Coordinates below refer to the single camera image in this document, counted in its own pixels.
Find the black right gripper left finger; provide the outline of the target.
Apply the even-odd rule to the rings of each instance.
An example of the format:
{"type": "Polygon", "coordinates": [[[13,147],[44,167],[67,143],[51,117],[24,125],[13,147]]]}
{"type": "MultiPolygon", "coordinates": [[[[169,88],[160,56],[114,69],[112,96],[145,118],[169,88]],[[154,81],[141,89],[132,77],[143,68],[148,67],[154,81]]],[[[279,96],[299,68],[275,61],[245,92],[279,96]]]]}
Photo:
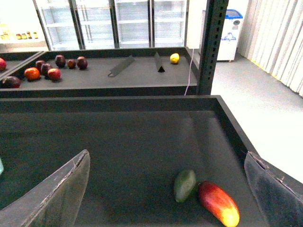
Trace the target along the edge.
{"type": "Polygon", "coordinates": [[[87,188],[90,155],[81,151],[0,212],[2,227],[72,227],[87,188]]]}

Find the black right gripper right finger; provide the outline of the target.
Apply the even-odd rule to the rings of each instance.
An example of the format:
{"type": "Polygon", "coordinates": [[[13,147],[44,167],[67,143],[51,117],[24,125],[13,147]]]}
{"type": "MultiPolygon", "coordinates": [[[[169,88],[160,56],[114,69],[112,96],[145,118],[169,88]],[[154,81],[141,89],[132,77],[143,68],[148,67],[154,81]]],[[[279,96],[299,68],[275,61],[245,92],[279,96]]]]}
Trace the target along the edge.
{"type": "Polygon", "coordinates": [[[303,225],[303,184],[248,152],[244,169],[259,210],[271,227],[303,225]]]}

